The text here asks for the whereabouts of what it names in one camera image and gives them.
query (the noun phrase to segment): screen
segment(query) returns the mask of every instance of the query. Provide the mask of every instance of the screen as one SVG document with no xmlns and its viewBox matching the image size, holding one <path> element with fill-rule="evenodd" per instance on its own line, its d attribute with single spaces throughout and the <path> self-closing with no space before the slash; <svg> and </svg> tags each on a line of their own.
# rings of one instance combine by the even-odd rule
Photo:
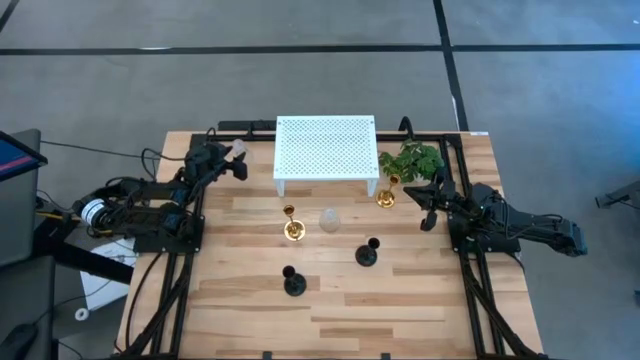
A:
<svg viewBox="0 0 640 360">
<path fill-rule="evenodd" d="M 27 168 L 38 166 L 40 161 L 13 144 L 0 139 L 0 177 L 18 175 Z"/>
</svg>

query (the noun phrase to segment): white paper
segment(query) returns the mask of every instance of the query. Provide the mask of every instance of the white paper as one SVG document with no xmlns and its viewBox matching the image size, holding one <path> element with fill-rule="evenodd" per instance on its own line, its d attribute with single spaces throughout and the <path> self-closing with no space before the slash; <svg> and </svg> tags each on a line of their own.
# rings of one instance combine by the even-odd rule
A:
<svg viewBox="0 0 640 360">
<path fill-rule="evenodd" d="M 115 243 L 99 246 L 91 250 L 91 252 L 112 258 L 112 260 L 119 261 L 129 266 L 134 266 L 137 259 L 134 257 L 136 254 L 132 250 L 133 244 L 134 240 L 121 239 L 115 241 Z M 84 271 L 80 272 L 80 278 L 82 279 L 82 286 L 84 287 L 85 295 L 93 293 L 109 281 L 108 279 L 94 276 Z M 103 289 L 86 298 L 87 309 L 89 309 L 89 311 L 98 309 L 123 296 L 126 296 L 128 293 L 129 285 L 122 284 L 117 281 L 111 281 Z"/>
</svg>

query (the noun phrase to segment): black floor stripe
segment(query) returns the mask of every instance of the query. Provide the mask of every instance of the black floor stripe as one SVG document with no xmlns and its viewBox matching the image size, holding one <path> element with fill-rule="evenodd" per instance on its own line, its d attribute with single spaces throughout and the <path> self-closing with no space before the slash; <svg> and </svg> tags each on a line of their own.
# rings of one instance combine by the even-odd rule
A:
<svg viewBox="0 0 640 360">
<path fill-rule="evenodd" d="M 0 32 L 2 32 L 2 29 L 4 29 L 4 26 L 7 25 L 7 22 L 9 21 L 11 14 L 13 14 L 13 10 L 15 10 L 16 6 L 18 6 L 19 2 L 20 0 L 11 0 L 9 5 L 7 5 L 7 8 L 4 10 L 4 13 L 2 13 L 2 17 L 0 17 Z"/>
<path fill-rule="evenodd" d="M 449 30 L 447 28 L 447 20 L 444 16 L 444 8 L 442 0 L 433 0 L 433 8 L 436 11 L 436 20 L 438 21 L 438 30 L 440 31 L 440 41 L 442 42 L 442 53 L 444 54 L 444 65 L 447 68 L 447 78 L 449 79 L 449 89 L 451 96 L 455 101 L 456 117 L 458 118 L 458 130 L 469 131 L 469 123 L 467 122 L 467 113 L 464 110 L 464 102 L 462 101 L 462 91 L 460 90 L 460 80 L 458 79 L 458 70 L 456 69 L 456 61 L 453 58 L 451 40 L 449 39 Z"/>
<path fill-rule="evenodd" d="M 637 51 L 640 44 L 453 45 L 453 52 Z"/>
<path fill-rule="evenodd" d="M 441 51 L 440 45 L 281 45 L 212 46 L 167 48 L 86 48 L 86 49 L 0 49 L 0 56 L 63 55 L 207 55 L 207 54 L 303 54 L 303 53 L 387 53 Z"/>
</svg>

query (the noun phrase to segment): white rack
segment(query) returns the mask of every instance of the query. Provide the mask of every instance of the white rack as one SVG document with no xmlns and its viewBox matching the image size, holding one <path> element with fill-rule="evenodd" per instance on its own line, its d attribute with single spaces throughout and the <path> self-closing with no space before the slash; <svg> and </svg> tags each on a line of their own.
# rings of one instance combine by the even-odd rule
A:
<svg viewBox="0 0 640 360">
<path fill-rule="evenodd" d="M 284 196 L 287 180 L 366 180 L 373 196 L 378 178 L 372 115 L 278 116 L 273 180 Z"/>
</svg>

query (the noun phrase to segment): wooden table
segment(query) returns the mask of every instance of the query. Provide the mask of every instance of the wooden table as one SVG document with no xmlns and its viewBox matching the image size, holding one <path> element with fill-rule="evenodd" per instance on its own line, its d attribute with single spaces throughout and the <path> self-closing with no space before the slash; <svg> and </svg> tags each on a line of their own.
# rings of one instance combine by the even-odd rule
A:
<svg viewBox="0 0 640 360">
<path fill-rule="evenodd" d="M 191 134 L 170 132 L 164 155 L 184 156 Z M 462 140 L 471 182 L 502 190 L 489 137 L 462 133 Z M 227 175 L 206 190 L 205 236 L 193 266 L 181 358 L 260 358 L 263 351 L 272 351 L 274 358 L 379 358 L 383 352 L 392 358 L 475 358 L 460 264 L 444 216 L 431 232 L 421 232 L 425 212 L 400 186 L 391 209 L 367 197 L 362 182 L 290 182 L 286 197 L 279 198 L 272 174 L 274 144 L 247 146 L 249 178 L 241 182 Z M 396 153 L 399 147 L 378 143 L 378 151 Z M 459 179 L 455 164 L 452 159 L 454 179 Z M 162 160 L 159 180 L 169 180 L 180 166 Z M 378 187 L 386 186 L 388 179 L 381 176 Z M 283 235 L 285 204 L 294 205 L 295 219 L 306 224 L 300 242 Z M 325 208 L 340 215 L 336 233 L 324 233 L 318 225 Z M 373 236 L 381 242 L 378 262 L 364 268 L 354 252 Z M 138 259 L 126 309 L 153 257 Z M 166 258 L 142 288 L 132 337 L 157 309 Z M 487 254 L 487 260 L 501 313 L 525 344 L 542 351 L 522 270 L 504 254 Z M 300 297 L 283 290 L 286 265 L 307 279 Z M 487 351 L 492 351 L 486 314 L 479 308 Z M 118 336 L 121 348 L 126 315 Z M 168 319 L 163 350 L 169 348 L 172 314 Z"/>
</svg>

